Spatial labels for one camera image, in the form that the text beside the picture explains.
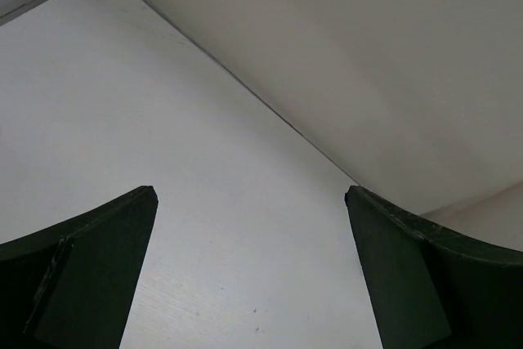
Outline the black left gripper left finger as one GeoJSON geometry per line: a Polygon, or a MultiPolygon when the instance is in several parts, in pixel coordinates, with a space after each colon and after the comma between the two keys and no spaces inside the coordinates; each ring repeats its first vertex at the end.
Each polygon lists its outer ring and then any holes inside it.
{"type": "Polygon", "coordinates": [[[1,246],[3,348],[117,348],[154,227],[140,186],[1,246]]]}

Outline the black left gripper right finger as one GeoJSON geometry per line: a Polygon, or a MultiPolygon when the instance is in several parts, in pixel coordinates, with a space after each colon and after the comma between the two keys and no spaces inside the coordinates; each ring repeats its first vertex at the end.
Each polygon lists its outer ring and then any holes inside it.
{"type": "Polygon", "coordinates": [[[520,348],[522,253],[405,211],[362,186],[345,195],[385,348],[520,348]]]}

